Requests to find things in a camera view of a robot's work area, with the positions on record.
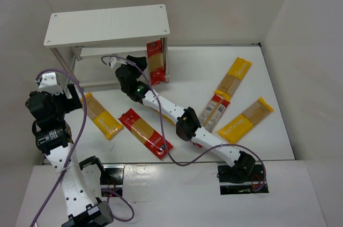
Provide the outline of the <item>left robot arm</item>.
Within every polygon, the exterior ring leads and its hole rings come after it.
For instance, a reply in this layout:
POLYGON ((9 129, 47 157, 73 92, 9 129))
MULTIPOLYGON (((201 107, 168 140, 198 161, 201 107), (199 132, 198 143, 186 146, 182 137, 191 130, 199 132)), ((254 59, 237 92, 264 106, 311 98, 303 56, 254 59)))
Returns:
POLYGON ((41 82, 25 105, 35 118, 32 132, 37 148, 45 154, 58 175, 66 203, 68 221, 63 226, 107 226, 113 222, 109 204, 87 187, 74 154, 75 142, 65 115, 82 108, 74 85, 67 86, 67 98, 59 84, 41 82))

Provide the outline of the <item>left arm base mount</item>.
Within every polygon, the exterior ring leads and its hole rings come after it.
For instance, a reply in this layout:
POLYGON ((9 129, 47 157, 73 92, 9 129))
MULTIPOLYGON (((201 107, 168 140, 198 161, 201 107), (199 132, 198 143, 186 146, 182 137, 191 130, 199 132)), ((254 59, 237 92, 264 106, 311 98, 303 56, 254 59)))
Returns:
POLYGON ((106 190, 115 191, 117 194, 123 194, 124 165, 104 165, 105 172, 100 176, 101 195, 103 197, 116 197, 106 190))

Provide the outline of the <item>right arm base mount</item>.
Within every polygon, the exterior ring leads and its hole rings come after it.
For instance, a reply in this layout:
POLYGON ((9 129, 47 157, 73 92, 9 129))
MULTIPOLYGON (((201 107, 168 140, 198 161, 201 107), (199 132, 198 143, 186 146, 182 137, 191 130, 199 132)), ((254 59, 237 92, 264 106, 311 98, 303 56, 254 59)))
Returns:
POLYGON ((261 164, 256 164, 250 176, 245 180, 239 180, 238 176, 231 170, 231 167, 225 164, 218 164, 217 178, 219 179, 219 187, 221 195, 239 195, 252 193, 269 193, 267 182, 259 190, 263 182, 264 171, 261 164))

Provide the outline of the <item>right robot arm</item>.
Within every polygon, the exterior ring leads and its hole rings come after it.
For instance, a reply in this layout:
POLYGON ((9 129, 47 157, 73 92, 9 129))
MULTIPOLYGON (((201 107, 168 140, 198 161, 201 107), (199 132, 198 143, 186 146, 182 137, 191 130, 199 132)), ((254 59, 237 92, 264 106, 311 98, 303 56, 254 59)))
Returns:
POLYGON ((245 181, 249 178, 256 163, 251 154, 236 149, 233 145, 223 144, 219 138, 201 126, 192 107, 180 107, 161 96, 148 82, 138 80, 144 75, 143 63, 146 62, 144 57, 127 56, 124 58, 117 54, 113 54, 112 57, 114 60, 111 60, 110 65, 121 65, 115 70, 115 75, 123 93, 131 100, 158 111, 160 118, 166 116, 170 119, 176 125, 175 132, 180 139, 197 143, 206 149, 189 163, 178 163, 172 159, 176 165, 188 166, 206 153, 213 152, 230 166, 235 179, 245 181))

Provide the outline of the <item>red spaghetti bag top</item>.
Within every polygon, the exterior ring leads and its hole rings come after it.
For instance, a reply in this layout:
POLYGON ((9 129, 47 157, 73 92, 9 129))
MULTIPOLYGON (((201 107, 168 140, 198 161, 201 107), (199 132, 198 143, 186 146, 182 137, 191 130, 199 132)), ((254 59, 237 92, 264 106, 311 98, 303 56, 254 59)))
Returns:
POLYGON ((147 64, 152 86, 166 82, 160 40, 147 44, 147 64))

